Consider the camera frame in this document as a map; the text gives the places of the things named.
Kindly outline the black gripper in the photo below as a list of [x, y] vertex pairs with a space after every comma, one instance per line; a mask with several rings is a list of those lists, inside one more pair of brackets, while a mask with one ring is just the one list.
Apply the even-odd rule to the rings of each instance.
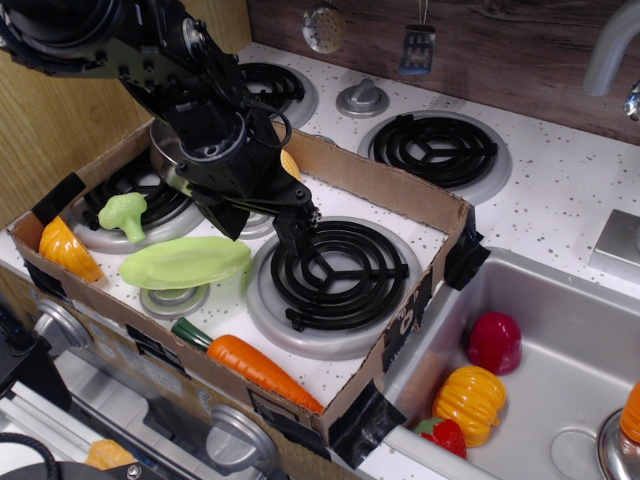
[[236, 240], [250, 213], [268, 215], [285, 251], [304, 255], [321, 213], [309, 189], [281, 166], [282, 142], [267, 111], [251, 101], [238, 107], [183, 104], [164, 114], [164, 124], [184, 153], [178, 175], [223, 235]]

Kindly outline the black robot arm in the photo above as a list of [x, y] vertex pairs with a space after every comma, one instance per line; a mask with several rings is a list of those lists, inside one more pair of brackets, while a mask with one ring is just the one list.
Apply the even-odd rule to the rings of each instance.
[[269, 215], [281, 245], [307, 249], [320, 217], [282, 166], [273, 109], [247, 89], [237, 58], [178, 1], [5, 1], [2, 47], [51, 77], [115, 79], [175, 138], [177, 177], [230, 239]]

